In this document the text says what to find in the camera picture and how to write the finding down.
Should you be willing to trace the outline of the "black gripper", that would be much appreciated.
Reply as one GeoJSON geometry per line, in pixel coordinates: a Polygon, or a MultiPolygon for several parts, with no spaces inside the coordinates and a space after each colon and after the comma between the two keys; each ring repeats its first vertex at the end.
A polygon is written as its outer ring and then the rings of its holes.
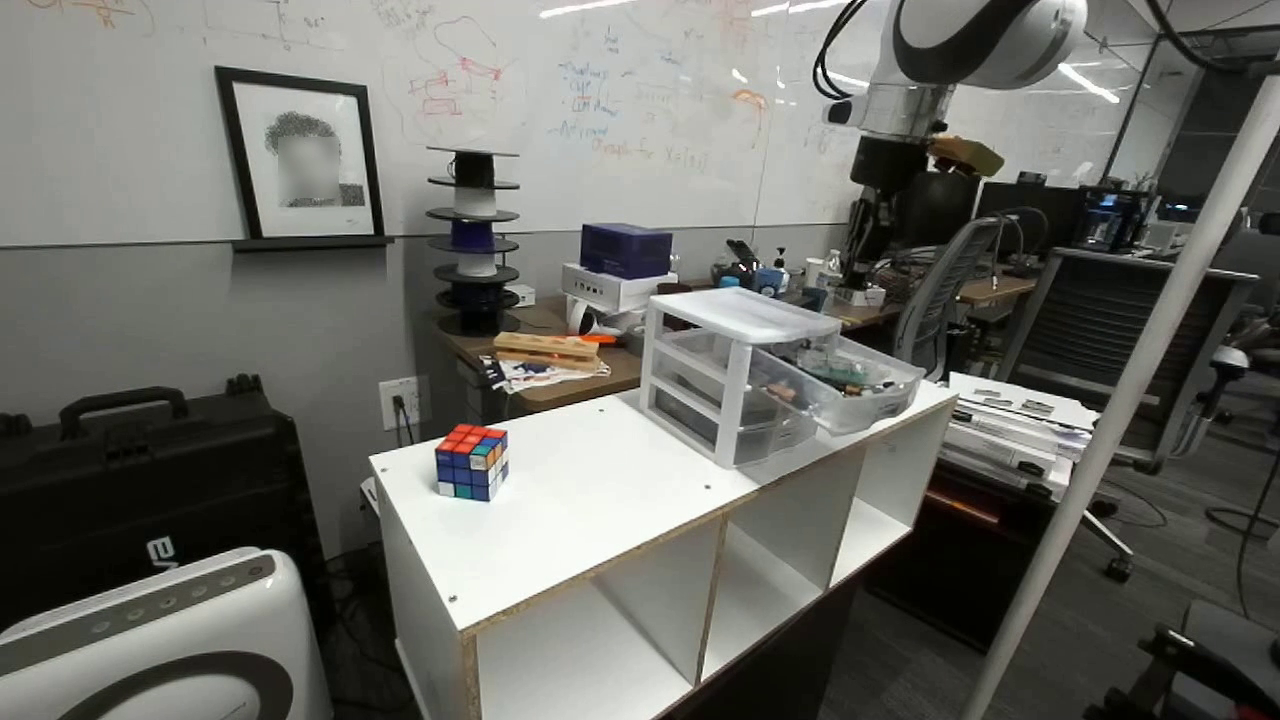
{"type": "Polygon", "coordinates": [[[911,140],[864,135],[854,144],[850,180],[859,197],[848,212],[848,249],[854,256],[881,256],[904,235],[900,197],[927,169],[927,153],[911,140]]]}

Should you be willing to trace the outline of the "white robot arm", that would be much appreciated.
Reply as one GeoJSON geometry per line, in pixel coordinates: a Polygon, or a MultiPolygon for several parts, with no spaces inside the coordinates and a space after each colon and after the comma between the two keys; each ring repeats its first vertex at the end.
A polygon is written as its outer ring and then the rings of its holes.
{"type": "Polygon", "coordinates": [[[811,54],[826,121],[859,132],[848,212],[848,256],[881,256],[909,231],[904,188],[927,169],[949,128],[949,100],[966,87],[1029,87],[1082,39],[1087,0],[888,0],[881,58],[859,96],[835,83],[832,44],[868,0],[842,0],[811,54]]]}

